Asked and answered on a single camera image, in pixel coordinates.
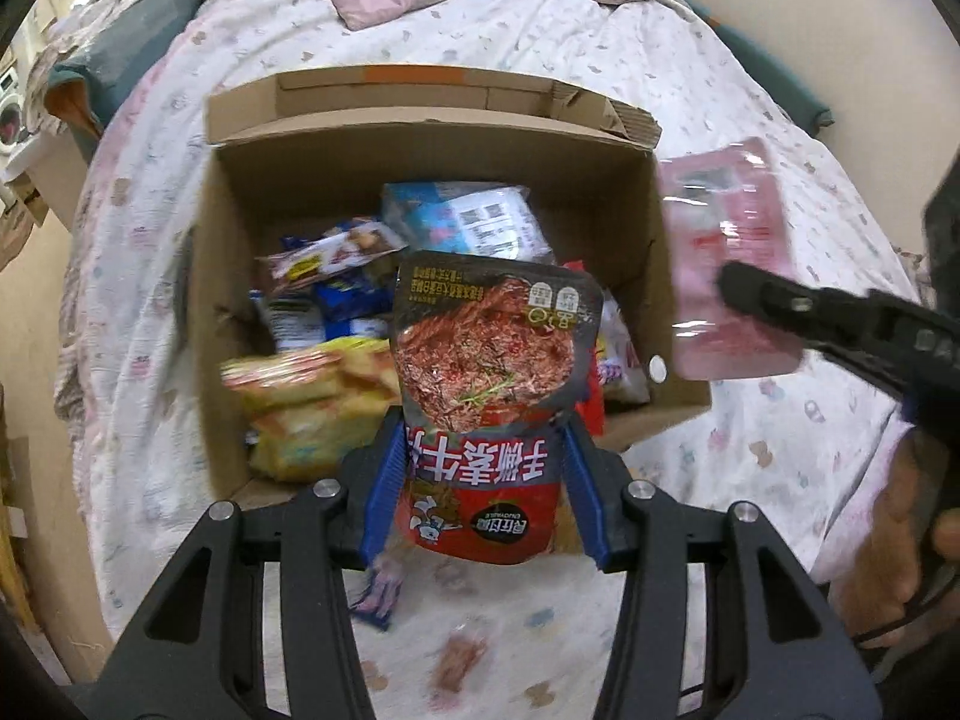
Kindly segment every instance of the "human hand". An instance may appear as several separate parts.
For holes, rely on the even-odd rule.
[[[853,571],[839,581],[834,605],[850,635],[864,634],[904,617],[904,605],[920,586],[920,533],[914,533],[911,512],[920,493],[915,432],[896,447],[887,485],[874,504],[870,535],[856,554]],[[933,546],[945,559],[960,560],[960,509],[944,512],[932,534]],[[928,635],[960,618],[960,592],[954,591],[930,613]],[[904,640],[906,628],[890,632],[864,647],[891,647]]]

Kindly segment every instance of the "printed food image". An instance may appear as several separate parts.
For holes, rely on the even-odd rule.
[[[390,244],[373,225],[354,227],[347,231],[347,240],[354,244],[361,254],[388,254],[397,248]]]
[[[565,384],[572,333],[532,324],[529,295],[527,282],[507,278],[480,300],[400,333],[401,378],[437,427],[468,433],[512,421]]]

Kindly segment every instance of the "cable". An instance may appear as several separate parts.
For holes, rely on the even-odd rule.
[[[960,572],[954,574],[950,580],[941,587],[937,592],[935,592],[929,600],[918,605],[915,610],[911,611],[909,614],[905,614],[899,620],[894,620],[892,623],[887,623],[886,625],[881,625],[878,628],[867,631],[865,634],[859,634],[853,637],[853,643],[860,647],[868,641],[873,641],[875,638],[885,637],[887,634],[891,634],[894,631],[899,630],[905,625],[909,625],[915,620],[920,619],[930,611],[935,605],[939,604],[944,598],[949,595],[949,592],[954,589],[957,584],[957,581],[960,580]]]

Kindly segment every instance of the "snack wrapper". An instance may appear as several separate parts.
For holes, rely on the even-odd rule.
[[[256,430],[251,468],[282,482],[334,475],[344,454],[368,445],[400,400],[389,343],[375,338],[229,361],[221,378]]]
[[[560,425],[587,396],[602,295],[558,266],[419,251],[400,267],[394,348],[411,458],[397,527],[491,563],[549,546]]]
[[[650,389],[620,307],[604,293],[603,317],[597,336],[597,375],[603,396],[618,403],[649,403]]]
[[[333,338],[344,338],[344,336],[354,336],[354,338],[390,338],[390,322],[382,317],[369,317],[368,319],[345,319],[343,322],[327,322],[323,326],[323,333],[326,339],[332,341]]]
[[[350,615],[381,631],[390,630],[400,588],[403,586],[403,566],[389,555],[377,555],[367,572],[367,585],[360,597],[350,604]]]
[[[340,235],[374,218],[358,217],[329,229],[325,237]],[[284,251],[301,250],[314,241],[285,235],[280,239]],[[346,322],[348,319],[389,314],[394,307],[394,282],[397,280],[397,262],[394,255],[384,255],[363,268],[344,271],[326,281],[314,284],[311,295],[328,322]]]
[[[305,349],[326,341],[320,307],[307,295],[282,295],[264,298],[260,290],[250,290],[257,313],[267,325],[278,352]]]
[[[563,263],[564,268],[570,268],[572,271],[582,271],[584,264],[581,260]],[[597,346],[590,353],[590,367],[587,374],[587,396],[577,404],[577,413],[584,420],[584,426],[591,436],[603,436],[604,427],[607,424],[606,410],[603,405],[603,389],[600,386],[600,374],[597,370],[597,349],[600,348],[600,336],[597,336]]]
[[[387,184],[383,218],[413,248],[553,262],[526,187],[479,181]]]
[[[380,221],[364,221],[305,247],[263,258],[270,277],[268,295],[296,292],[361,268],[405,247],[402,238]]]
[[[728,309],[721,266],[740,261],[794,279],[784,209],[760,138],[659,165],[677,298],[674,362],[685,379],[790,373],[803,343]]]

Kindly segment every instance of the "beef jerky bag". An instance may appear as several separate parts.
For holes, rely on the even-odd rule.
[[[392,339],[409,476],[397,527],[489,563],[549,546],[560,424],[587,395],[603,295],[585,272],[419,251],[400,266]]]

